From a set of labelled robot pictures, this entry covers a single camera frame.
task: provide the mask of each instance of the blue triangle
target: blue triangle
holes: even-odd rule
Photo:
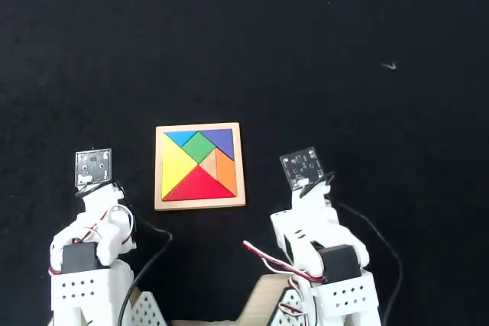
[[[183,145],[190,140],[196,131],[169,131],[165,133],[171,140],[177,143],[179,146]]]

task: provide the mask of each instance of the small white speck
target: small white speck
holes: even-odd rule
[[[392,63],[386,64],[386,63],[381,63],[381,65],[384,68],[388,68],[390,70],[396,70],[397,69],[397,64],[393,61]]]

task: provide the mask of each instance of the white wire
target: white wire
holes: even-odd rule
[[[111,211],[114,209],[114,208],[117,208],[119,210],[122,210],[122,211],[125,211],[125,213],[129,216],[129,218],[131,219],[131,225],[129,226],[129,234],[127,236],[124,237],[124,240],[126,240],[126,238],[129,238],[132,234],[132,230],[134,228],[134,214],[132,214],[132,211],[129,210],[129,208],[127,208],[126,206],[123,206],[123,205],[120,205],[120,204],[115,204],[113,206],[111,206],[108,211],[107,211],[107,215],[105,216],[105,219],[108,219]]]
[[[293,274],[292,272],[290,271],[282,271],[282,270],[277,270],[277,269],[274,269],[272,266],[270,266],[270,264],[264,259],[262,258],[261,259],[263,261],[263,263],[265,264],[265,266],[273,273],[276,273],[276,274]]]
[[[294,288],[297,292],[297,294],[299,295],[299,298],[301,301],[304,300],[304,297],[303,297],[303,294],[302,292],[300,291],[299,287],[296,285],[296,283],[293,281],[292,277],[290,277],[287,282],[289,283],[289,285]]]
[[[275,257],[270,256],[268,253],[263,252],[262,250],[259,250],[255,246],[253,246],[249,241],[244,240],[243,245],[247,247],[249,250],[252,252],[256,253],[261,259],[266,259],[269,260],[272,263],[277,264],[278,266],[282,266],[284,269],[287,269],[291,271],[292,273],[295,273],[298,276],[302,276],[303,278],[309,280],[310,282],[318,282],[321,281],[322,278],[316,278],[314,276],[309,275],[308,273],[303,272],[302,270],[297,269],[296,267],[282,261],[278,260]]]

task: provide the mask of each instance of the wooden frame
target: wooden frame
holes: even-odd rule
[[[179,200],[164,202],[161,200],[161,180],[163,164],[163,133],[171,131],[200,131],[213,129],[231,129],[233,147],[235,154],[236,183],[238,194],[234,198],[223,199],[200,199],[200,200]],[[239,123],[229,122],[220,124],[193,124],[193,125],[174,125],[156,127],[156,153],[154,159],[154,209],[155,210],[180,210],[180,209],[203,209],[203,208],[224,208],[229,206],[243,206],[245,199],[245,177],[243,174],[243,159],[241,155],[241,136],[239,133]]]

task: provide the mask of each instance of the purple triangle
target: purple triangle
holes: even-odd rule
[[[235,160],[235,148],[232,143],[232,129],[201,130],[200,132],[229,158]]]

